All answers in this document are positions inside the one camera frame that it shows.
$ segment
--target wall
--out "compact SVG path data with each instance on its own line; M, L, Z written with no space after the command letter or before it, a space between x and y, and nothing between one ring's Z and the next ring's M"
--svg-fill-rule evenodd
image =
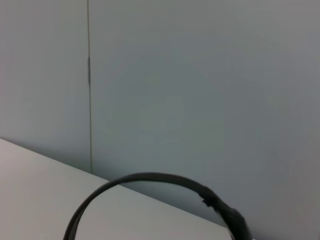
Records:
M0 1L0 138L90 171L86 0Z
M91 0L93 173L189 177L256 239L317 239L319 21L315 0ZM187 190L129 187L221 223Z

